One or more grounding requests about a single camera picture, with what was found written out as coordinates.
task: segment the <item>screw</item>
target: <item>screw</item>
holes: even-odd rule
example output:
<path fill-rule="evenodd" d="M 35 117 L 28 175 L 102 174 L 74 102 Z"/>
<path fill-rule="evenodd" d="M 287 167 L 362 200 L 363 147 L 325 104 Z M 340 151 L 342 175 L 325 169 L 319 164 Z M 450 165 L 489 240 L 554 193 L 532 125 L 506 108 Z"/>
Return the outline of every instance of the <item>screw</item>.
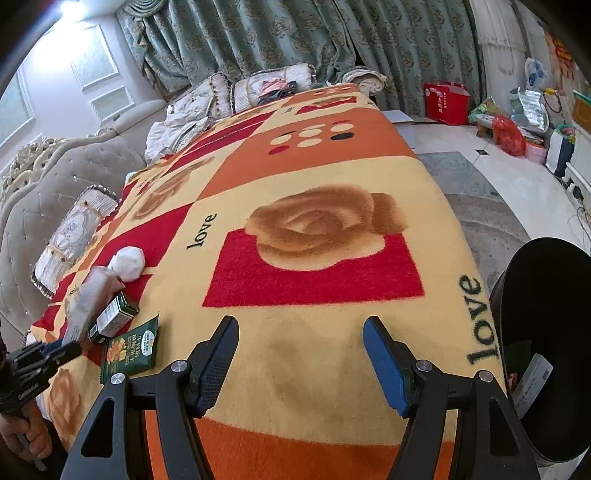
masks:
<path fill-rule="evenodd" d="M 480 379 L 486 383 L 491 383 L 494 379 L 493 374 L 491 374 L 488 370 L 480 370 L 478 372 L 478 377 L 480 377 Z"/>
<path fill-rule="evenodd" d="M 430 372 L 433 369 L 433 364 L 429 360 L 419 360 L 417 362 L 417 368 L 421 372 Z"/>
<path fill-rule="evenodd" d="M 115 374 L 111 377 L 111 383 L 113 385 L 119 385 L 120 383 L 123 383 L 123 380 L 125 380 L 125 375 L 122 374 L 121 372 L 119 372 L 118 374 Z"/>
<path fill-rule="evenodd" d="M 172 365 L 170 365 L 170 369 L 173 372 L 179 373 L 184 372 L 188 367 L 188 363 L 185 360 L 177 360 Z"/>

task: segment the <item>ceiling light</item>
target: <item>ceiling light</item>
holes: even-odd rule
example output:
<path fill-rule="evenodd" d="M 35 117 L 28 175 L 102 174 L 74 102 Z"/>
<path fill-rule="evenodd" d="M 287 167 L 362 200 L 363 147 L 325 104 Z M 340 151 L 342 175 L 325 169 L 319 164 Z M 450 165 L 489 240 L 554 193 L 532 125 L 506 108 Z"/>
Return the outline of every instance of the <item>ceiling light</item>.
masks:
<path fill-rule="evenodd" d="M 63 14 L 62 21 L 74 23 L 84 16 L 84 8 L 79 2 L 68 0 L 62 3 L 61 13 Z"/>

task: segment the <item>picture frame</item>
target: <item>picture frame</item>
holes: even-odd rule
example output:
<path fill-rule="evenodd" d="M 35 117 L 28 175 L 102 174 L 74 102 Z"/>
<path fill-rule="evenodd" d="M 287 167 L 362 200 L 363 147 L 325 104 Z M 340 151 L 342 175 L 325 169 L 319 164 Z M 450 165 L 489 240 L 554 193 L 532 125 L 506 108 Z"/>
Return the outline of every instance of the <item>picture frame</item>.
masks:
<path fill-rule="evenodd" d="M 0 98 L 0 148 L 34 120 L 24 76 L 18 69 Z"/>
<path fill-rule="evenodd" d="M 90 105 L 103 126 L 110 120 L 135 106 L 135 101 L 125 85 L 106 92 L 90 101 Z"/>
<path fill-rule="evenodd" d="M 120 75 L 100 25 L 83 28 L 76 41 L 69 60 L 83 92 Z"/>

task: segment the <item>polka dot pattern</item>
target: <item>polka dot pattern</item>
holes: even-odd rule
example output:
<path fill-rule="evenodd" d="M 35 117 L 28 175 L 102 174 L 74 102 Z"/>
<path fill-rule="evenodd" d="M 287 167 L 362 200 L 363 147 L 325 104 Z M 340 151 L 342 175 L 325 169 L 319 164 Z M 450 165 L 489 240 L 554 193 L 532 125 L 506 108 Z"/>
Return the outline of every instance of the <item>polka dot pattern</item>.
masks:
<path fill-rule="evenodd" d="M 300 148 L 312 147 L 318 145 L 320 142 L 322 142 L 321 138 L 310 138 L 309 140 L 298 143 L 297 146 Z"/>
<path fill-rule="evenodd" d="M 288 142 L 289 140 L 291 140 L 291 134 L 282 135 L 271 140 L 271 145 L 281 145 L 282 143 Z"/>
<path fill-rule="evenodd" d="M 289 147 L 289 145 L 279 145 L 279 147 L 275 147 L 272 150 L 269 150 L 269 155 L 275 155 L 284 152 L 285 150 L 288 150 Z"/>
<path fill-rule="evenodd" d="M 336 134 L 330 137 L 331 140 L 347 140 L 353 136 L 352 132 L 346 132 L 344 134 Z"/>
<path fill-rule="evenodd" d="M 353 128 L 353 124 L 339 124 L 339 125 L 334 125 L 333 127 L 330 128 L 331 132 L 346 132 L 347 130 L 351 130 Z"/>
<path fill-rule="evenodd" d="M 316 128 L 314 130 L 304 130 L 303 132 L 300 132 L 299 137 L 302 137 L 302 138 L 315 137 L 316 135 L 320 135 L 321 133 L 322 133 L 322 130 L 319 128 Z"/>

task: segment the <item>blue gripper pad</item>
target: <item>blue gripper pad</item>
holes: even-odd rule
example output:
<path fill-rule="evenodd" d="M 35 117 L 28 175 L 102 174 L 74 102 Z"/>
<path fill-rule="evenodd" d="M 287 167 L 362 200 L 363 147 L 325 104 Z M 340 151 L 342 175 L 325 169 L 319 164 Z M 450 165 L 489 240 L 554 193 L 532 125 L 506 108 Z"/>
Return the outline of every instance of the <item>blue gripper pad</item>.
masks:
<path fill-rule="evenodd" d="M 401 417 L 405 417 L 410 405 L 404 394 L 404 377 L 375 325 L 369 319 L 363 324 L 363 345 L 374 366 L 388 405 Z"/>
<path fill-rule="evenodd" d="M 199 402 L 197 402 L 197 409 L 202 414 L 205 414 L 206 410 L 216 404 L 237 347 L 238 321 L 232 319 L 226 330 L 224 330 L 199 382 L 200 396 Z"/>

